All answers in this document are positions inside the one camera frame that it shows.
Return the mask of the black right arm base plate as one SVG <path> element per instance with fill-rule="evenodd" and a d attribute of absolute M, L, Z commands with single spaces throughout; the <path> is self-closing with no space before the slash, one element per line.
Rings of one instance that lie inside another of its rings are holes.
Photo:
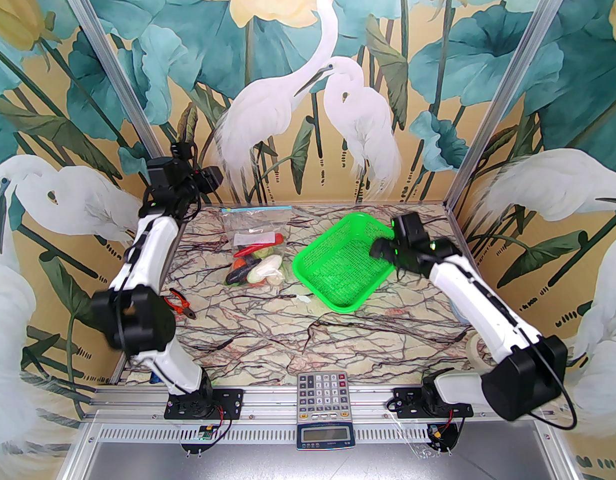
<path fill-rule="evenodd" d="M 445 402 L 434 386 L 407 386 L 393 389 L 386 409 L 398 419 L 454 419 L 474 416 L 471 405 Z"/>

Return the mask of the red handled pliers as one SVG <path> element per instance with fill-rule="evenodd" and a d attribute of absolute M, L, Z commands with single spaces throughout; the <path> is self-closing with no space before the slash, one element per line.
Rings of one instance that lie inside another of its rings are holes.
<path fill-rule="evenodd" d="M 175 288 L 169 288 L 170 291 L 170 295 L 174 296 L 177 298 L 177 302 L 173 302 L 170 300 L 170 298 L 168 297 L 164 297 L 164 300 L 166 302 L 166 304 L 168 304 L 168 306 L 171 307 L 171 309 L 180 315 L 185 316 L 186 318 L 189 318 L 190 320 L 196 320 L 197 316 L 195 314 L 195 312 L 191 309 L 190 303 L 188 301 L 188 299 L 182 295 L 182 293 L 175 289 Z"/>

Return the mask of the perforated metal panel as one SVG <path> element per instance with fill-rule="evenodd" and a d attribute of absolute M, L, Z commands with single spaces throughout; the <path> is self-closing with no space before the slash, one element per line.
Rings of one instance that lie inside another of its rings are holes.
<path fill-rule="evenodd" d="M 179 443 L 121 441 L 93 425 L 57 480 L 583 480 L 562 440 L 530 420 L 472 420 L 454 449 L 434 453 L 410 439 L 339 451 L 287 443 L 221 442 L 193 454 Z"/>

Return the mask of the green plastic mesh basket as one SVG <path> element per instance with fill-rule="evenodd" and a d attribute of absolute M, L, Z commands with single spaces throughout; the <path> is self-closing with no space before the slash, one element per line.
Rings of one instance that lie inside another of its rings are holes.
<path fill-rule="evenodd" d="M 293 273 L 330 310 L 352 313 L 395 270 L 370 256 L 375 240 L 393 237 L 392 229 L 372 215 L 348 214 L 296 254 Z"/>

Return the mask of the aluminium frame rail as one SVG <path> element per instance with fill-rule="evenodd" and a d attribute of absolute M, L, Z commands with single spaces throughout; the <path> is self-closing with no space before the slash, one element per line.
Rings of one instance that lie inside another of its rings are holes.
<path fill-rule="evenodd" d="M 392 422 L 396 414 L 386 409 L 396 386 L 391 384 L 354 384 L 351 386 L 353 422 Z M 239 423 L 296 422 L 296 387 L 244 386 Z M 99 417 L 115 422 L 152 422 L 162 420 L 168 401 L 163 385 L 115 385 L 97 388 L 86 409 L 86 420 Z"/>

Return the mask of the grey desk calculator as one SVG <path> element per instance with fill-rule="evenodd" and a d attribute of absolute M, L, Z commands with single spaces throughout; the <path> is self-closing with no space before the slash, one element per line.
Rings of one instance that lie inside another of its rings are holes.
<path fill-rule="evenodd" d="M 342 370 L 300 372 L 297 383 L 297 450 L 353 448 L 356 441 L 347 374 Z"/>

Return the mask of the masking tape roll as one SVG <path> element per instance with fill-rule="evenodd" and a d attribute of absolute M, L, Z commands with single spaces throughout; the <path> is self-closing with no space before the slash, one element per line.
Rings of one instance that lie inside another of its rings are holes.
<path fill-rule="evenodd" d="M 475 330 L 470 330 L 466 337 L 465 354 L 471 367 L 480 373 L 491 370 L 496 363 L 481 336 Z"/>

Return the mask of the clear zip-top bag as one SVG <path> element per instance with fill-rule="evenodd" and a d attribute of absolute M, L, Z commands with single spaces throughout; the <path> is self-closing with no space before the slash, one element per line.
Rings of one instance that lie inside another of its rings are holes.
<path fill-rule="evenodd" d="M 281 266 L 284 281 L 279 286 L 272 286 L 267 282 L 262 282 L 256 285 L 248 282 L 241 285 L 226 285 L 234 286 L 240 290 L 246 291 L 249 295 L 264 295 L 266 297 L 275 297 L 282 290 L 282 287 L 287 278 L 287 240 L 289 238 L 289 222 L 294 215 L 292 206 L 257 206 L 250 208 L 224 208 L 221 210 L 222 220 L 225 229 L 225 234 L 228 239 L 228 244 L 231 249 L 231 265 L 228 273 L 232 271 L 232 263 L 236 258 L 233 254 L 243 246 L 258 242 L 265 235 L 281 233 L 285 240 L 282 244 L 272 247 L 274 255 L 282 256 L 283 262 Z M 251 255 L 245 256 L 249 266 L 255 267 L 262 259 L 254 258 Z"/>

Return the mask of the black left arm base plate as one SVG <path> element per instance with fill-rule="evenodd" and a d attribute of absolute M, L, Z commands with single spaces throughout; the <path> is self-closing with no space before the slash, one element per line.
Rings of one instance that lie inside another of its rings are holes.
<path fill-rule="evenodd" d="M 202 391 L 190 394 L 170 394 L 166 403 L 166 420 L 220 420 L 241 418 L 244 391 L 238 388 L 214 388 L 211 396 Z"/>

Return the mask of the red chili pepper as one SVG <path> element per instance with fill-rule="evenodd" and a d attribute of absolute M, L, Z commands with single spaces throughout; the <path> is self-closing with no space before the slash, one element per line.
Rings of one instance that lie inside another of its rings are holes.
<path fill-rule="evenodd" d="M 285 237 L 281 233 L 274 233 L 274 236 L 265 235 L 259 242 L 254 242 L 252 244 L 248 244 L 243 246 L 241 249 L 236 251 L 233 254 L 234 258 L 243 258 L 245 256 L 250 256 L 258 250 L 268 249 L 269 247 L 278 246 L 282 244 L 285 240 Z"/>

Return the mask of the white vegetable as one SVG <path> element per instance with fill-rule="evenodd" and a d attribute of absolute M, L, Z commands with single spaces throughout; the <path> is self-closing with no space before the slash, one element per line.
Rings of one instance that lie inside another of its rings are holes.
<path fill-rule="evenodd" d="M 272 254 L 263 258 L 248 272 L 247 282 L 253 285 L 267 282 L 272 286 L 280 286 L 284 281 L 284 274 L 281 270 L 282 262 L 283 258 L 280 254 Z"/>

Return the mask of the aluminium table side rail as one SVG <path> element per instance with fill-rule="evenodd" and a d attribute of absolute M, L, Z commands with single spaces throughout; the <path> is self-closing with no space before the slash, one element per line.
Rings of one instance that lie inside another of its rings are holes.
<path fill-rule="evenodd" d="M 475 259 L 473 258 L 473 255 L 470 251 L 470 247 L 468 246 L 466 239 L 462 233 L 461 230 L 461 226 L 459 226 L 459 223 L 454 215 L 454 213 L 452 212 L 451 208 L 448 208 L 447 206 L 443 206 L 443 211 L 445 213 L 445 216 L 447 218 L 447 221 L 449 222 L 450 228 L 452 230 L 453 236 L 455 238 L 455 242 L 457 244 L 457 247 L 459 247 L 459 250 L 462 252 L 462 254 L 468 259 L 468 261 L 470 262 L 470 265 L 473 267 L 473 269 L 477 270 L 477 272 L 479 272 L 479 268 L 476 265 Z M 468 332 L 470 330 L 475 330 L 474 328 L 470 327 L 466 334 L 468 334 Z"/>

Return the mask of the aluminium frame post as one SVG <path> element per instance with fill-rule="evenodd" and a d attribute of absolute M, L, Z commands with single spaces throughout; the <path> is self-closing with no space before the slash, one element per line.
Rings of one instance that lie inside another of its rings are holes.
<path fill-rule="evenodd" d="M 513 98 L 563 1 L 538 0 L 537 7 L 530 16 L 529 23 L 475 134 L 474 141 L 443 200 L 443 207 L 447 214 L 454 210 L 459 197 L 468 185 L 471 174 L 477 168 L 491 135 L 513 105 Z"/>
<path fill-rule="evenodd" d="M 66 0 L 75 15 L 66 66 L 68 111 L 93 138 L 112 141 L 122 173 L 150 181 L 165 156 L 158 131 L 174 140 L 170 70 L 181 43 L 154 20 L 167 0 Z"/>

